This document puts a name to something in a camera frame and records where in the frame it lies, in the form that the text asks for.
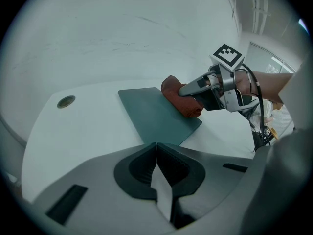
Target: rolled towel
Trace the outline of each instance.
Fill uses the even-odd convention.
[[[163,81],[161,91],[185,118],[196,118],[201,115],[204,105],[191,96],[179,96],[178,92],[184,85],[174,76],[169,76]]]

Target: green mat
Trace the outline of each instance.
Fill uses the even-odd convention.
[[[158,88],[120,90],[118,95],[144,143],[180,145],[202,124],[185,118]]]

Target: white table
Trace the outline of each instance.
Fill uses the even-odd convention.
[[[82,162],[143,144],[117,92],[157,87],[162,80],[92,84],[55,93],[31,131],[22,166],[22,194],[32,202],[39,193]],[[76,100],[57,108],[62,98]],[[181,146],[203,152],[253,158],[248,121],[227,110],[203,111],[203,124]]]

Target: ceiling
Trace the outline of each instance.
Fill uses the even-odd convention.
[[[305,58],[311,48],[310,38],[298,23],[300,19],[298,14],[286,0],[258,0],[259,13],[254,10],[257,6],[254,6],[253,0],[234,1],[236,1],[243,31],[272,38],[296,53],[301,59]],[[261,11],[267,13],[264,27],[262,27],[263,13]],[[254,16],[258,16],[258,22],[254,23],[256,30],[253,32]]]

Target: human arm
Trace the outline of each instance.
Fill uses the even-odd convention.
[[[253,72],[256,79],[260,83],[262,98],[268,99],[274,102],[282,103],[282,100],[278,96],[278,93],[291,79],[293,74],[291,73],[280,73],[280,74],[270,74],[262,73],[258,71]],[[256,84],[252,81],[252,88],[250,93],[250,83],[247,74],[244,71],[236,71],[236,86],[243,95],[255,96],[258,94]]]

